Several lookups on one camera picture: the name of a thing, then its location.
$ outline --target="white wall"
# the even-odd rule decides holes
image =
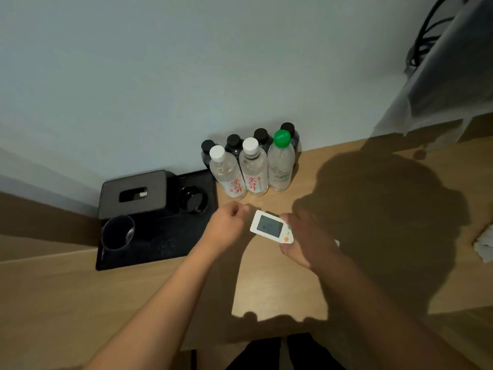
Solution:
[[[201,169],[209,137],[368,137],[434,1],[0,0],[0,174],[96,206],[104,180]]]

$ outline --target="plastic bottle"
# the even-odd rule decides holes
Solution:
[[[231,153],[238,160],[240,158],[240,152],[243,149],[242,144],[243,140],[241,137],[236,134],[231,134],[226,139],[226,146],[224,148],[226,152]]]
[[[259,147],[258,140],[247,137],[240,153],[240,167],[247,189],[255,195],[263,195],[269,189],[267,153]]]
[[[294,124],[285,122],[280,126],[281,130],[286,130],[291,135],[291,144],[293,144],[294,153],[298,154],[298,144],[300,143],[300,134],[294,129]]]
[[[295,157],[291,135],[286,130],[278,130],[267,154],[269,185],[276,191],[284,191],[291,184]]]
[[[265,153],[269,151],[269,147],[274,141],[265,128],[257,128],[253,133],[253,137],[258,140],[258,144],[265,150]]]
[[[211,156],[209,155],[209,152],[211,151],[211,148],[217,145],[215,142],[213,142],[210,139],[204,140],[202,142],[201,148],[202,148],[202,161],[204,162],[204,165],[206,165],[207,168],[209,168],[209,164],[211,163]]]
[[[235,199],[244,198],[247,189],[235,156],[226,152],[220,145],[213,146],[209,155],[211,156],[211,173],[224,188],[226,194]]]

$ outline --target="black bottle cap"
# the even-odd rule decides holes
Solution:
[[[269,133],[265,128],[257,128],[253,133],[253,137],[258,140],[259,144],[264,144],[269,140]]]
[[[215,142],[213,142],[210,139],[207,139],[202,142],[201,148],[204,151],[204,153],[209,154],[213,146],[215,146]]]
[[[239,137],[238,135],[236,134],[231,134],[230,136],[228,136],[228,138],[226,139],[226,142],[228,143],[228,145],[231,147],[231,148],[235,148],[235,149],[238,149],[242,146],[242,139],[241,137]]]
[[[281,130],[286,130],[291,134],[291,137],[294,136],[294,124],[291,122],[285,122],[280,126]]]

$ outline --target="person's left arm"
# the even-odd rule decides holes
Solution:
[[[209,270],[241,235],[248,212],[248,206],[236,201],[219,208],[182,264],[85,369],[168,369],[182,345]]]

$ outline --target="dark bottle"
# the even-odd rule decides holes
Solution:
[[[211,148],[215,145],[217,145],[217,144],[210,139],[204,140],[202,142],[202,145],[201,145],[202,161],[204,161],[204,165],[206,165],[207,168],[209,168],[209,164],[211,163],[211,156],[209,155],[209,152],[211,151]]]
[[[297,130],[294,129],[294,124],[291,122],[285,122],[280,126],[281,130],[286,130],[291,134],[291,144],[293,145],[296,155],[298,155],[298,144],[300,142],[300,135]]]
[[[274,141],[265,128],[257,128],[253,133],[253,137],[258,140],[258,145],[265,150],[265,153],[269,151],[269,147]]]
[[[240,152],[243,150],[243,140],[236,134],[231,134],[226,139],[226,146],[224,147],[226,152],[230,152],[239,161]]]

